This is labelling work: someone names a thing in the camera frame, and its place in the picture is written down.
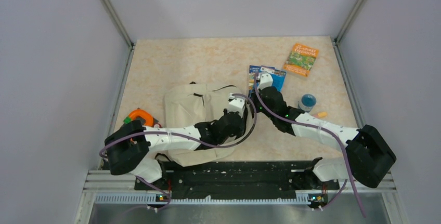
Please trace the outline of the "beige canvas backpack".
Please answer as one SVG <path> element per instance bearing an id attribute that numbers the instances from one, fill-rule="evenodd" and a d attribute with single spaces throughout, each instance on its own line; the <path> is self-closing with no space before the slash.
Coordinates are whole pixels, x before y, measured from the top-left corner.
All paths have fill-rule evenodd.
<path id="1" fill-rule="evenodd" d="M 199 122 L 211 122 L 224 115 L 231 94 L 241 94 L 235 85 L 222 83 L 185 84 L 172 88 L 164 95 L 164 124 L 167 128 L 183 128 Z M 169 150 L 167 155 L 177 164 L 188 167 L 224 159 L 239 146 L 199 150 Z"/>

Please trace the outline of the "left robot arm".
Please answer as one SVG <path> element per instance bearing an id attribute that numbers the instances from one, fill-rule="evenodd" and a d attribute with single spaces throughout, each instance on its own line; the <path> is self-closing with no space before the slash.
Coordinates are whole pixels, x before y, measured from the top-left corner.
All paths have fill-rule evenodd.
<path id="1" fill-rule="evenodd" d="M 183 167 L 214 162 L 231 155 L 252 132 L 255 111 L 225 110 L 208 122 L 181 128 L 154 128 L 132 121 L 105 139 L 99 156 L 109 162 L 112 175 L 131 174 L 154 189 L 166 185 L 165 169 L 155 158 L 165 153 Z"/>

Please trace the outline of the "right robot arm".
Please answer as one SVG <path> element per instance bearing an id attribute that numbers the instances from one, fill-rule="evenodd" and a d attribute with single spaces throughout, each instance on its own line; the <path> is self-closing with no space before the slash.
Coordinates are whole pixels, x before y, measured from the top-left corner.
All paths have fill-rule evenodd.
<path id="1" fill-rule="evenodd" d="M 312 189 L 330 180 L 357 180 L 369 188 L 377 188 L 397 157 L 379 131 L 371 126 L 362 128 L 332 124 L 291 107 L 274 86 L 259 87 L 253 97 L 263 112 L 281 132 L 309 138 L 342 153 L 341 158 L 318 158 L 305 182 Z"/>

